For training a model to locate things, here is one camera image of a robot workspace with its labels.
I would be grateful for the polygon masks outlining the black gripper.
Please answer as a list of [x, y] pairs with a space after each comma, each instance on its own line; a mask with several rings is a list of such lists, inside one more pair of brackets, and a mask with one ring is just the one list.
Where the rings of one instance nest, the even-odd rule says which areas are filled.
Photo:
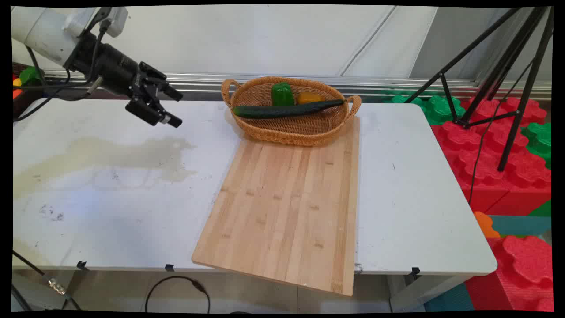
[[[102, 77], [101, 87], [115, 95], [132, 97], [130, 86], [139, 70], [144, 85], [155, 87], [175, 101], [180, 101], [183, 94], [172, 87], [163, 72], [145, 62], [136, 62], [110, 44], [100, 43], [93, 59], [97, 37], [91, 33], [83, 35], [66, 60], [66, 67], [79, 71], [89, 78], [91, 64], [94, 63], [94, 79]], [[125, 110], [150, 125], [158, 123], [178, 128], [182, 119], [166, 111], [159, 102], [145, 102], [141, 98], [132, 98]]]

